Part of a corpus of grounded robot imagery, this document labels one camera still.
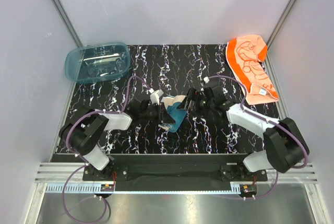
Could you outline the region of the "teal beige cartoon towel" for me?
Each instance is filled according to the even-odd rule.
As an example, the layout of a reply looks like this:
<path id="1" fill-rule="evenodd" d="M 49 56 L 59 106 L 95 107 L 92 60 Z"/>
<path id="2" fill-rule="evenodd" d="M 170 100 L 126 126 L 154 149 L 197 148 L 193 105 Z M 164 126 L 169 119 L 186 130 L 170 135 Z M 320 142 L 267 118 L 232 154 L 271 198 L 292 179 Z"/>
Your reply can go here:
<path id="1" fill-rule="evenodd" d="M 177 108 L 185 97 L 185 95 L 178 95 L 175 97 L 168 96 L 162 98 L 167 113 L 175 122 L 159 124 L 160 128 L 171 133 L 177 132 L 187 114 L 187 111 Z"/>

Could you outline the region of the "orange cartoon towel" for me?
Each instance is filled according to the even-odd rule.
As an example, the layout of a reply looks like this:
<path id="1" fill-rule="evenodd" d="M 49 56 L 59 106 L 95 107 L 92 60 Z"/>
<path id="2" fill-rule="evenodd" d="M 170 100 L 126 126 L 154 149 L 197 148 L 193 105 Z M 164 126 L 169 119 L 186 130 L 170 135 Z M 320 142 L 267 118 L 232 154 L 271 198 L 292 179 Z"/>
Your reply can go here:
<path id="1" fill-rule="evenodd" d="M 242 91 L 249 105 L 279 101 L 279 95 L 261 65 L 267 50 L 263 38 L 256 34 L 232 39 L 226 46 L 226 60 L 236 80 L 245 86 Z"/>

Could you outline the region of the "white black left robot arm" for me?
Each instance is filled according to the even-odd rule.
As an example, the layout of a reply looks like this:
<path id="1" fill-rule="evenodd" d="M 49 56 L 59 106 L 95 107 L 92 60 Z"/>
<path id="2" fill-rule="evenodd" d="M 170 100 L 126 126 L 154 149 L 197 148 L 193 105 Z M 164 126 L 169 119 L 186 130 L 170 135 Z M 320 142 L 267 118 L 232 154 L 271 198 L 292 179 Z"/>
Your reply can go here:
<path id="1" fill-rule="evenodd" d="M 68 149 L 78 154 L 92 167 L 96 177 L 107 180 L 113 173 L 113 161 L 98 146 L 105 131 L 129 129 L 137 120 L 153 121 L 156 124 L 173 124 L 164 103 L 150 100 L 132 100 L 122 113 L 83 108 L 77 117 L 66 122 L 59 131 L 59 137 L 65 141 Z"/>

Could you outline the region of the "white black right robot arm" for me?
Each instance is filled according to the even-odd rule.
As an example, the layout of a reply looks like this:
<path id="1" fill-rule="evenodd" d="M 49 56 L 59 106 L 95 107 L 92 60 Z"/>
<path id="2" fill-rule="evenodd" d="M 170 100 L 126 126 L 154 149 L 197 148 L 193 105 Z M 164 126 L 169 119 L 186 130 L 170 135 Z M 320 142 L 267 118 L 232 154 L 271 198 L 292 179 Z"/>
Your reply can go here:
<path id="1" fill-rule="evenodd" d="M 227 99 L 216 89 L 190 88 L 178 108 L 211 117 L 215 124 L 227 121 L 241 126 L 264 141 L 263 151 L 247 155 L 237 167 L 242 180 L 249 180 L 256 172 L 266 169 L 285 173 L 297 168 L 300 161 L 306 162 L 309 156 L 309 148 L 294 120 L 267 117 Z"/>

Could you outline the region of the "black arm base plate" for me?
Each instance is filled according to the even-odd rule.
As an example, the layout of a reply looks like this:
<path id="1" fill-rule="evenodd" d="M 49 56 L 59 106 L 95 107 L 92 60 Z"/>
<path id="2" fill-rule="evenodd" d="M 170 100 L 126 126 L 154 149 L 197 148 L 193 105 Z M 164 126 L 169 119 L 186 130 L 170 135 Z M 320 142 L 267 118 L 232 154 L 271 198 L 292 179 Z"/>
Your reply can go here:
<path id="1" fill-rule="evenodd" d="M 245 154 L 192 155 L 113 155 L 104 175 L 91 165 L 84 169 L 84 181 L 119 181 L 137 178 L 210 178 L 223 182 L 266 182 L 267 172 L 247 172 L 242 166 Z"/>

